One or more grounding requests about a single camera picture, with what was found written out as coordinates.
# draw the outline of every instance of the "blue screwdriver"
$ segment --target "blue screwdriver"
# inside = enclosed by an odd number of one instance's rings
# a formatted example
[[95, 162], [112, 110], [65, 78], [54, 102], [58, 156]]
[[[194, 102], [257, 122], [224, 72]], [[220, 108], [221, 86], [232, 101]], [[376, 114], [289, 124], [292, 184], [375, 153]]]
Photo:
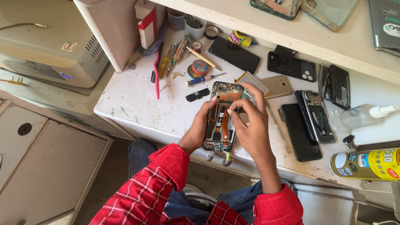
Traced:
[[221, 74], [217, 74], [217, 75], [210, 75], [210, 76], [203, 76], [203, 77], [196, 78], [196, 79], [193, 79], [193, 80], [190, 80], [190, 81], [185, 81], [185, 86], [189, 87], [190, 85], [194, 85], [194, 84], [197, 84], [197, 83], [200, 83], [200, 82], [208, 81], [208, 80], [213, 79], [216, 76], [223, 75], [223, 74], [226, 74], [226, 73], [221, 73]]

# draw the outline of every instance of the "blue power button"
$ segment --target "blue power button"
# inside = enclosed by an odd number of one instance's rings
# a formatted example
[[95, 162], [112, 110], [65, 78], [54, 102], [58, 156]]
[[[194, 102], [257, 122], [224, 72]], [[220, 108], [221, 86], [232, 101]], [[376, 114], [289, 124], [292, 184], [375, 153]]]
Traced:
[[70, 75], [68, 75], [68, 74], [66, 74], [66, 73], [60, 73], [61, 74], [61, 76], [63, 76], [63, 77], [65, 77], [65, 78], [67, 78], [67, 79], [71, 79], [71, 76]]

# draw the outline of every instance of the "hand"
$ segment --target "hand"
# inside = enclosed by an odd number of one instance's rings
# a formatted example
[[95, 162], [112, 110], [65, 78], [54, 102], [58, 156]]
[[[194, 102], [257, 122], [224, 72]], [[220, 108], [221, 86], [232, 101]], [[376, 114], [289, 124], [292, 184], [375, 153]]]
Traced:
[[[256, 105], [249, 99], [243, 98], [234, 101], [229, 107], [228, 113], [232, 118], [236, 135], [243, 148], [254, 160], [263, 159], [271, 151], [264, 94], [250, 83], [242, 82], [242, 86], [254, 94]], [[243, 123], [239, 114], [234, 110], [238, 107], [242, 107], [247, 112], [248, 123]]]
[[[240, 143], [256, 163], [263, 193], [279, 192], [282, 190], [282, 184], [276, 168], [276, 158], [270, 146], [268, 114], [265, 107], [264, 94], [250, 83], [242, 82], [241, 85], [254, 94], [256, 105], [243, 98], [234, 101], [227, 111], [232, 118]], [[245, 124], [235, 111], [238, 107], [243, 107], [247, 112], [248, 123]]]
[[208, 111], [217, 103], [217, 96], [210, 101], [204, 102], [194, 117], [189, 130], [183, 135], [178, 145], [190, 156], [194, 150], [203, 146], [204, 135], [206, 134]]

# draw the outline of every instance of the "floor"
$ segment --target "floor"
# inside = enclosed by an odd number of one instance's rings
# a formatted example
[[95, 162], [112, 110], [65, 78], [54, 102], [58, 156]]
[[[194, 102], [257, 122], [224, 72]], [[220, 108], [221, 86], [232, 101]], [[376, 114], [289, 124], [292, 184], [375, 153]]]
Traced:
[[[129, 179], [128, 147], [131, 141], [117, 139], [86, 196], [74, 225], [88, 225], [106, 201]], [[202, 164], [190, 162], [186, 182], [198, 187], [205, 194], [216, 198], [252, 184], [250, 178], [242, 177]]]

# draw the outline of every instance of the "blue jeans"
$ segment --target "blue jeans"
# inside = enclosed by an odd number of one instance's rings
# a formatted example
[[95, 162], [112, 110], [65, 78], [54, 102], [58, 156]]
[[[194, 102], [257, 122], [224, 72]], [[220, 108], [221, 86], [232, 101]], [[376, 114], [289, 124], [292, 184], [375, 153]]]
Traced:
[[[129, 146], [129, 178], [149, 164], [148, 157], [155, 151], [157, 151], [155, 144], [144, 139], [136, 140]], [[288, 181], [283, 179], [281, 181], [297, 194], [294, 187]], [[217, 200], [229, 205], [249, 224], [252, 224], [254, 220], [254, 200], [260, 194], [262, 194], [261, 181], [250, 187], [221, 194]], [[174, 190], [170, 193], [164, 212], [171, 218], [187, 216], [196, 225], [205, 224], [210, 214], [209, 212], [191, 207], [185, 193], [183, 191], [175, 192]]]

